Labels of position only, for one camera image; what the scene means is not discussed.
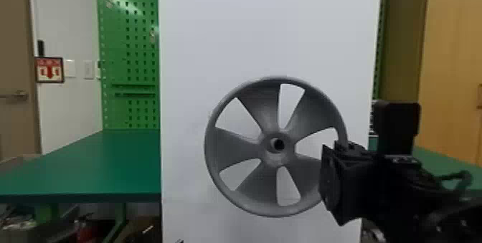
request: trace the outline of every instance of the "gray fan wheel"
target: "gray fan wheel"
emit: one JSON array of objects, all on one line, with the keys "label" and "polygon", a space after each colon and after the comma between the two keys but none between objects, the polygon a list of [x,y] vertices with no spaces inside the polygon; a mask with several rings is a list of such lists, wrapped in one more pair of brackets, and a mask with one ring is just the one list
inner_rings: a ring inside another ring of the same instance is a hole
[{"label": "gray fan wheel", "polygon": [[[295,85],[304,89],[285,128],[278,125],[280,86]],[[260,126],[258,139],[216,127],[219,115],[237,98]],[[216,187],[234,205],[252,214],[282,217],[299,214],[321,201],[318,192],[321,162],[296,152],[301,139],[327,128],[334,128],[338,142],[348,144],[345,125],[339,111],[320,90],[289,77],[266,77],[235,88],[214,109],[204,140],[208,171]],[[230,190],[220,177],[221,171],[237,163],[260,159],[260,164],[235,189]],[[299,193],[300,200],[280,206],[277,200],[277,172],[286,167]]]}]

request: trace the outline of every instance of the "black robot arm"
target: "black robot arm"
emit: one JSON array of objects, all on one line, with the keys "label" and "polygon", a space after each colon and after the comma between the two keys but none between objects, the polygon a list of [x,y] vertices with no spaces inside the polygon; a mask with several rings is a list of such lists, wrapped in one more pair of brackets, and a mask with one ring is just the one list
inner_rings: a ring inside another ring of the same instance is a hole
[{"label": "black robot arm", "polygon": [[[482,242],[482,191],[468,190],[469,172],[434,176],[412,156],[417,103],[374,106],[378,149],[324,146],[319,191],[338,225],[366,218],[389,243]],[[442,185],[459,179],[454,189]]]}]

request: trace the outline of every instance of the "workbench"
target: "workbench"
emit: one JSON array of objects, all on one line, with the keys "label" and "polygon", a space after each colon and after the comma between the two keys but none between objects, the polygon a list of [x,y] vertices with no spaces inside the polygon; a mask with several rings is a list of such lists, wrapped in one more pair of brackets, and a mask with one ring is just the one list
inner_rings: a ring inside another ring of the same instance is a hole
[{"label": "workbench", "polygon": [[48,221],[58,203],[120,203],[110,242],[126,203],[161,203],[159,141],[158,130],[100,131],[3,173],[0,204],[35,204]]},{"label": "workbench", "polygon": [[[375,151],[377,149],[377,144],[377,138],[370,138],[369,150]],[[482,167],[459,161],[449,156],[435,153],[417,146],[413,148],[412,153],[414,157],[418,158],[422,162],[423,168],[427,169],[436,176],[457,173],[462,170],[470,172],[473,177],[473,182],[469,188],[482,190]],[[444,182],[444,186],[448,188],[453,188],[456,184],[457,181]]]}]

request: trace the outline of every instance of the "wooden cabinet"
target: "wooden cabinet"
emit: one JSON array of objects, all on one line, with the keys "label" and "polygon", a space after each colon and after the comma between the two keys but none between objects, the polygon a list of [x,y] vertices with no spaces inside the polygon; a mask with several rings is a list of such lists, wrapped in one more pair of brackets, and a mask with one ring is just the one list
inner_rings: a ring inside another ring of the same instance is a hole
[{"label": "wooden cabinet", "polygon": [[482,0],[427,0],[417,146],[482,165]]}]

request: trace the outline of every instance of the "table leg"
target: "table leg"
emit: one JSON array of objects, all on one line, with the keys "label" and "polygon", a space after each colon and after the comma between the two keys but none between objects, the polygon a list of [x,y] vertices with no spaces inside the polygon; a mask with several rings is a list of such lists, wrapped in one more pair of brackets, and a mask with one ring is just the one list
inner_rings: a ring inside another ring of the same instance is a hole
[{"label": "table leg", "polygon": [[118,204],[115,206],[115,225],[109,232],[107,237],[103,240],[103,243],[112,243],[115,238],[122,231],[127,222],[127,205],[126,203]]}]

